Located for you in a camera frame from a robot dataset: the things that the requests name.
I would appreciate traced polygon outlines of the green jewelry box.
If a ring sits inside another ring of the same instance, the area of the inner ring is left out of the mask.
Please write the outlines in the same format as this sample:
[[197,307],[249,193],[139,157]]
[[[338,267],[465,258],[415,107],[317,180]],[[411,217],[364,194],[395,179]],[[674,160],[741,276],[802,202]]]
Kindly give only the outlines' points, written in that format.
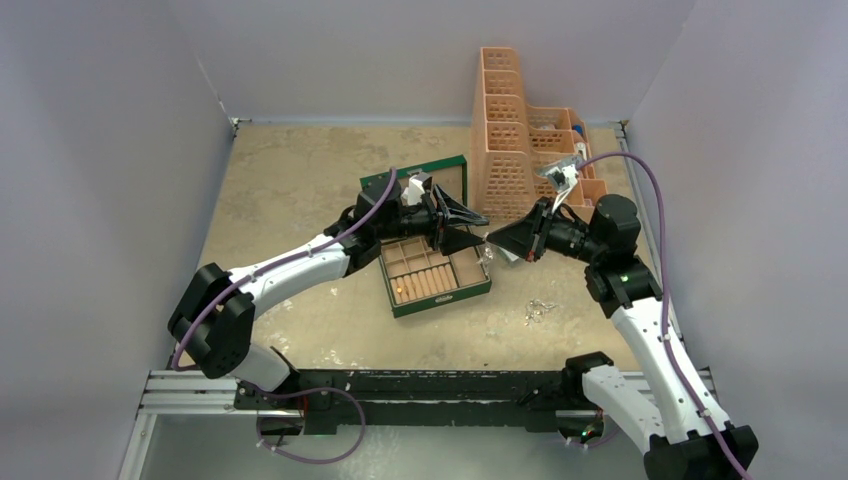
[[443,256],[423,237],[390,238],[390,224],[397,218],[400,205],[418,204],[424,192],[432,191],[435,185],[467,206],[465,157],[401,167],[395,180],[396,186],[384,205],[388,211],[377,215],[381,222],[377,228],[381,236],[379,265],[392,315],[399,318],[489,292],[491,278],[483,265],[483,245]]

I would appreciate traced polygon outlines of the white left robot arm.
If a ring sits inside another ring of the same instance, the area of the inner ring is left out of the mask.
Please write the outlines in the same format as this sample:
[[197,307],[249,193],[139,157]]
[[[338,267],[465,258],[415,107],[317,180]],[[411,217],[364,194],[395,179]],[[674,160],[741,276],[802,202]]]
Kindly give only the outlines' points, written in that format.
[[425,187],[412,205],[401,193],[397,180],[378,179],[333,224],[296,249],[229,271],[216,263],[200,267],[168,321],[177,342],[172,367],[188,355],[209,379],[231,375],[258,387],[272,408],[292,405],[298,395],[298,382],[290,376],[294,369],[253,341],[255,320],[305,290],[363,269],[380,257],[386,240],[420,237],[443,255],[482,244],[469,229],[488,225],[488,218],[442,187]]

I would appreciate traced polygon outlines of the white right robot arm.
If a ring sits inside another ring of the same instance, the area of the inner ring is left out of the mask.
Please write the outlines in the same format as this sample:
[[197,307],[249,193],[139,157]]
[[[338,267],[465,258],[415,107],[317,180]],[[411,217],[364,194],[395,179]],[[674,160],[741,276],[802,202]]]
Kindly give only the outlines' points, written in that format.
[[736,426],[703,383],[672,329],[669,301],[638,257],[635,204],[602,196],[589,221],[540,198],[522,219],[488,234],[489,243],[527,262],[547,251],[585,262],[587,290],[637,359],[652,396],[628,386],[603,353],[567,360],[561,392],[576,407],[592,403],[642,454],[650,479],[747,479],[759,442]]

